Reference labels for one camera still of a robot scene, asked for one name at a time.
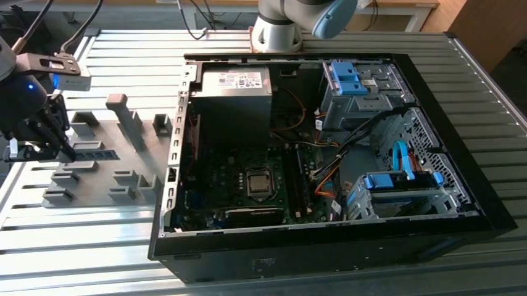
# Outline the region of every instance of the cable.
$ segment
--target cable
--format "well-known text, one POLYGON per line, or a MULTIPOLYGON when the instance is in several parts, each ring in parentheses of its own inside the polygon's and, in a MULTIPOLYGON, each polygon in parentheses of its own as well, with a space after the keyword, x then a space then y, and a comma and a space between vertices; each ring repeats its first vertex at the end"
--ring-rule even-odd
POLYGON ((209 25, 209 27, 210 27, 210 29, 216 29, 216 27, 212 25, 212 23, 210 23, 210 21, 209 21, 209 19, 208 19, 208 17, 206 17, 206 15, 205 15, 205 13, 202 12, 202 10, 201 10, 201 8, 198 8, 198 6, 197 6, 197 4, 196 4, 196 2, 194 2, 194 0, 189 0, 189 2, 193 4, 193 6, 196 7, 196 9, 197 9, 197 11, 198 11, 198 13, 201 14, 201 16, 202 16, 202 18, 205 19, 205 21, 206 21, 206 23, 208 23, 208 25, 209 25))
MULTIPOLYGON (((316 131, 316 134, 314 134, 314 144, 318 144, 318 145, 328 145, 328 143, 325 142, 320 142, 318 141, 318 136, 320 136, 320 131, 316 131)), ((330 142, 330 146, 333 146, 333 147, 338 147, 338 143, 337 142, 330 142)))
POLYGON ((233 20, 233 22, 230 23, 230 25, 228 25, 228 26, 224 27, 225 30, 229 29, 229 28, 236 24, 237 19, 240 18, 240 16, 241 16, 241 12, 237 13, 237 17, 236 17, 236 19, 233 20))
POLYGON ((78 37, 81 36, 81 34, 84 33, 86 27, 89 26, 89 24, 92 23, 93 19, 97 16, 100 7, 102 6, 102 2, 104 0, 98 0, 97 2, 97 6, 93 9, 92 14, 89 15, 88 19, 85 20, 84 24, 80 26, 78 30, 74 32, 73 36, 62 43, 61 47, 60 47, 60 53, 65 52, 68 50, 68 47, 72 45, 72 43, 78 39, 78 37))
POLYGON ((273 137, 276 137, 277 139, 280 139, 281 141, 286 142, 286 143, 293 143, 293 144, 305 144, 313 147, 326 147, 325 145, 318 145, 318 144, 313 144, 305 141, 288 141, 282 136, 280 136, 278 134, 276 134, 276 132, 270 131, 270 135, 273 137))
POLYGON ((206 0, 202 0, 202 1, 204 1, 204 3, 205 3, 205 6, 206 6, 208 17, 210 18, 209 21, 210 21, 212 29, 214 30, 214 29, 216 29, 216 24, 214 24, 214 22, 213 22, 213 13, 212 13, 212 11, 210 11, 210 7, 208 6, 206 0))
POLYGON ((33 23, 30 24, 29 28, 26 29, 24 36, 16 40, 14 45, 12 47, 14 54, 18 54, 20 51, 22 51, 26 41, 29 40, 30 36, 33 36, 33 33, 34 33, 37 27, 40 26, 41 20, 44 19, 44 16, 49 10, 50 4, 53 4, 53 1, 54 0, 48 0, 44 8, 41 9, 37 17, 34 18, 33 23))
POLYGON ((294 125, 292 125, 292 126, 289 126, 289 127, 286 127, 286 128, 274 128, 274 129, 270 130, 272 132, 277 132, 277 131, 289 131, 289 130, 292 130, 293 128, 297 128, 297 127, 301 125, 301 123, 304 122, 304 119, 305 119, 305 108, 304 108, 302 102, 300 101, 300 99, 297 98, 297 96, 292 93, 292 91, 289 91, 286 88, 278 86, 278 89, 286 91, 286 92, 289 93, 289 95, 294 98, 294 100, 296 100, 296 102, 297 102, 297 104, 300 105, 300 108, 301 108, 301 110, 302 110, 302 117, 300 118, 300 120, 297 121, 297 123, 296 123, 294 125))
POLYGON ((314 189, 314 194, 316 194, 316 195, 324 195, 324 196, 328 196, 328 197, 334 198, 333 193, 320 191, 320 189, 321 189, 321 186, 324 185, 325 181, 329 179, 329 177, 332 176, 332 174, 334 173, 334 171, 338 169, 338 165, 340 165, 340 163, 333 167, 333 169, 330 170, 330 172, 328 173, 328 175, 325 176, 325 178, 321 180, 318 186, 316 187, 316 189, 314 189))
POLYGON ((192 34, 192 31, 190 31, 190 29, 188 28, 186 18, 184 17, 182 7, 181 7, 178 1, 177 1, 177 5, 178 5, 180 14, 181 14, 181 19, 182 19, 182 24, 184 24, 184 27, 185 27, 185 29, 186 29, 186 32, 188 32, 188 34, 192 36, 192 38, 193 38, 194 40, 200 40, 202 37, 205 37, 205 35, 206 35, 206 30, 204 30, 204 31, 201 32, 201 35, 198 35, 198 37, 196 37, 196 36, 192 34))
POLYGON ((377 22, 377 17, 379 17, 379 3, 377 3, 377 0, 373 0, 373 11, 371 13, 369 24, 368 24, 368 27, 363 31, 367 31, 371 29, 371 27, 377 22))

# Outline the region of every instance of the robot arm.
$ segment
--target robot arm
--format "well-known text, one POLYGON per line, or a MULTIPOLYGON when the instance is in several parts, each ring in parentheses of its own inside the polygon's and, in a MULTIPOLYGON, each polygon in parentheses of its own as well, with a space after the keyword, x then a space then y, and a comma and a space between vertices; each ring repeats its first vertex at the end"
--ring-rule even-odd
POLYGON ((258 52, 294 52, 300 29, 320 39, 333 38, 354 13, 356 0, 260 0, 250 44, 258 52))

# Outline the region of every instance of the cpu socket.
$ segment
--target cpu socket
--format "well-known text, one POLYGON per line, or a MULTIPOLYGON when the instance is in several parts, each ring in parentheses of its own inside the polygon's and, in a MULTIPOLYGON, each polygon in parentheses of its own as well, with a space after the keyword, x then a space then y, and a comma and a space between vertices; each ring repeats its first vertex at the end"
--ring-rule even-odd
POLYGON ((272 198, 273 182, 272 171, 269 169, 248 169, 246 173, 246 197, 256 202, 262 202, 272 198))

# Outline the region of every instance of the aluminum slotted table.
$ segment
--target aluminum slotted table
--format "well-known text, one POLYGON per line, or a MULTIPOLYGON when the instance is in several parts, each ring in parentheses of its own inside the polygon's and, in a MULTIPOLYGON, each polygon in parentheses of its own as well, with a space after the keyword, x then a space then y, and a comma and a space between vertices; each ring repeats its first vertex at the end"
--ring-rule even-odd
MULTIPOLYGON (((182 54, 248 47, 245 31, 193 41, 185 31, 102 30, 76 53, 92 90, 64 92, 68 110, 105 112, 106 95, 125 93, 141 118, 172 114, 182 54)), ((420 265, 185 286, 146 259, 152 206, 45 209, 56 163, 16 164, 0 190, 1 295, 524 295, 527 121, 460 42, 443 34, 345 33, 332 41, 304 35, 304 48, 411 56, 519 229, 420 265)))

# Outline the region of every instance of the motherboard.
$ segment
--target motherboard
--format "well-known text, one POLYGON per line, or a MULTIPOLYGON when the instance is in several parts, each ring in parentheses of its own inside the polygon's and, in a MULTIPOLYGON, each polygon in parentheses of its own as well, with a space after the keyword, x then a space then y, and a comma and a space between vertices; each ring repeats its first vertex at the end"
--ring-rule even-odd
POLYGON ((178 221, 184 231, 325 221, 325 201, 308 183, 316 149, 273 146, 204 151, 186 178, 178 221))

